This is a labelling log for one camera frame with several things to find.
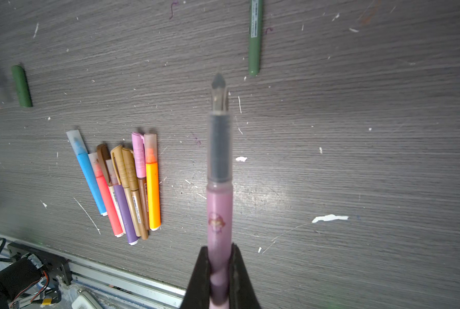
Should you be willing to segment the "purple highlighter pen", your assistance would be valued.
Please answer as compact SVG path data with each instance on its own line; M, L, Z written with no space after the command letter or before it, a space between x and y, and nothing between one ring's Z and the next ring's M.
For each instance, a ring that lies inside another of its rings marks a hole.
M130 213L129 213L127 199L126 199L126 196L124 194L124 188L119 184L119 180L116 177L115 170L113 168L112 159L107 161L107 165L110 168L110 173L111 173L111 176L113 177L114 190L115 190L115 194L116 194L116 199L117 199L118 204L119 204L119 209L120 209L122 221L123 221L123 224L124 224L127 240L128 240L128 243L130 244L130 246L134 246L134 245L136 245L138 243L139 238L137 238L137 236L135 234L135 230L133 228L133 224L130 221L131 216L130 216Z

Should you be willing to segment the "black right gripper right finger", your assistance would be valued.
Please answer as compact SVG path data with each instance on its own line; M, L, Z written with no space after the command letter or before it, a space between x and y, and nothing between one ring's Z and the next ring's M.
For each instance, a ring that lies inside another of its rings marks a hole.
M229 307L230 309L261 309L241 251L235 243L232 244L229 260Z

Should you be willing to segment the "pink red highlighter pen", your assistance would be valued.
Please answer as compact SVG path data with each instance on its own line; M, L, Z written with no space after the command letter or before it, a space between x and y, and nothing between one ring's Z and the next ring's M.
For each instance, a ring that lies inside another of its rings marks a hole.
M102 216L107 216L109 218L113 234L115 235L115 237L120 238L124 235L124 231L121 227L109 186L106 182L101 166L99 164L98 155L97 153L90 153L88 157L92 165L93 172L101 193L102 201L104 202L106 208L105 211L101 211L101 214Z

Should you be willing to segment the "gold tan capped pen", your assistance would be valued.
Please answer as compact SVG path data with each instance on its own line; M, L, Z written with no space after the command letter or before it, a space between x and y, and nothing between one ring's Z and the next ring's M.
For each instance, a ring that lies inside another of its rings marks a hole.
M113 148L111 150L111 159L113 162L113 168L115 170L116 177L119 180L119 184L124 188L124 194L127 199L129 213L131 216L130 221L133 224L133 228L135 230L135 234L137 238L139 238L141 236L140 228L139 228L139 223L137 221L137 213L136 213L135 204L134 204L134 201L131 195L130 182L128 179L127 169L124 163L124 156L122 152L123 149L124 148L122 145L118 145L117 147Z

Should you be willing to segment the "orange highlighter pen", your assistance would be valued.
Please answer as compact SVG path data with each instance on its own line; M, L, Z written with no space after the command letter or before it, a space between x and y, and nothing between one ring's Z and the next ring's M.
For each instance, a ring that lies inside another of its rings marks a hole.
M146 162L147 206L149 211L149 227L158 230L161 223L160 189L158 175L157 136L154 133L144 135L144 154Z

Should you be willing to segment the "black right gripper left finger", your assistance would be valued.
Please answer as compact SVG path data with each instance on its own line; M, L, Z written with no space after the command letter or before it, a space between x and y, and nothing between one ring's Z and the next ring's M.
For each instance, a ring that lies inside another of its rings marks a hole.
M180 309L209 309L211 264L208 248L201 247Z

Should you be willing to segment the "brown capped cream pen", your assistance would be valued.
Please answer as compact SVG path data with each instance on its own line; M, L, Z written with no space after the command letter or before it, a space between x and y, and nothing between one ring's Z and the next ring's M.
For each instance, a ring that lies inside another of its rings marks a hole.
M120 209L119 209L119 204L116 199L113 177L111 176L110 168L107 165L107 161L111 160L111 155L110 155L110 152L109 152L109 149L106 143L103 143L97 146L97 156L98 156L98 163L101 166L102 173L104 175L104 178L110 190L110 196L111 196L112 203L115 209L114 211L111 211L111 212L108 211L108 216L110 218L116 218L116 220L118 221L120 225L120 231L114 232L114 235L117 238L120 238L126 232L125 232L124 224L123 224Z

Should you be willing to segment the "blue highlighter pen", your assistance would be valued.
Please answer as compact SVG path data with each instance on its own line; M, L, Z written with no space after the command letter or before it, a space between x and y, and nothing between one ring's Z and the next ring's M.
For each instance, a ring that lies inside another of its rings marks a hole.
M102 216L107 216L106 206L102 199L101 191L99 189L96 177L93 171L92 164L89 159L89 153L82 139L82 135L79 130L67 131L66 135L70 144L73 148L75 156L79 162L80 168L84 174L86 182L89 186L89 190L92 193L93 199L97 205L98 212Z

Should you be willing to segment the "white clamp bracket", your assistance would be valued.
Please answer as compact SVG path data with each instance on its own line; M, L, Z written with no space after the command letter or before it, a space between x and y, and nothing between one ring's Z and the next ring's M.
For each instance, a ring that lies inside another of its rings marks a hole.
M71 304L72 309L103 309L101 304L88 292L80 292Z

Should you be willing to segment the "pink fountain pen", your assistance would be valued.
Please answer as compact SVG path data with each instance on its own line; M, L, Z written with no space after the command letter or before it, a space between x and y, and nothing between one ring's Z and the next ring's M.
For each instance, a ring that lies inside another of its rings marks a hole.
M207 154L207 247L211 266L210 308L229 308L229 261L232 252L232 115L221 73L211 84Z

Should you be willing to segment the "green fountain pen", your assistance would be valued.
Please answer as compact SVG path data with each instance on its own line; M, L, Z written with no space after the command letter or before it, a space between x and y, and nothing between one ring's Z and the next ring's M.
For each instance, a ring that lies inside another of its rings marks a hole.
M263 1L250 1L249 14L249 53L248 71L250 76L257 76L260 72Z

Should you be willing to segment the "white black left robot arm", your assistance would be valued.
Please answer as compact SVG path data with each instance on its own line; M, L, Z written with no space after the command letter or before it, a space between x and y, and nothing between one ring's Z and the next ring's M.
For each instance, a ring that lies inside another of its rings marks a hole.
M64 257L22 245L6 244L0 238L0 308L50 306L61 302L62 285L71 284L72 275Z

